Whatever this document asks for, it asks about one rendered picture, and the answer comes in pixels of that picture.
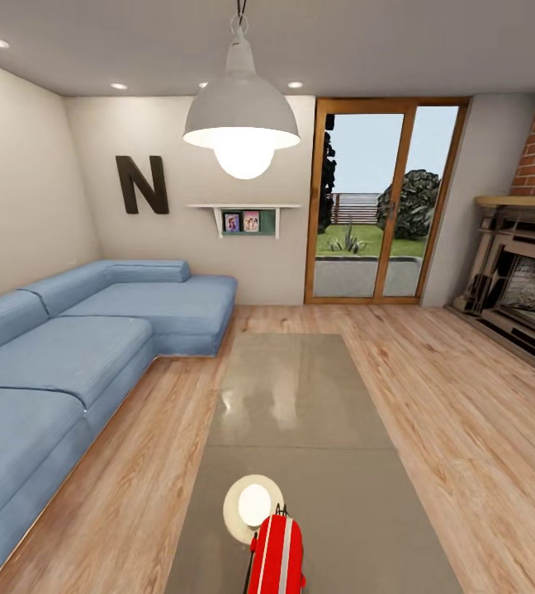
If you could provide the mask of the radio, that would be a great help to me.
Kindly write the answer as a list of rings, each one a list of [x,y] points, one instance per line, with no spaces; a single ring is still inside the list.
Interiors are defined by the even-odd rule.
[[[304,547],[301,529],[283,510],[268,516],[250,545],[253,554],[245,594],[302,594]]]

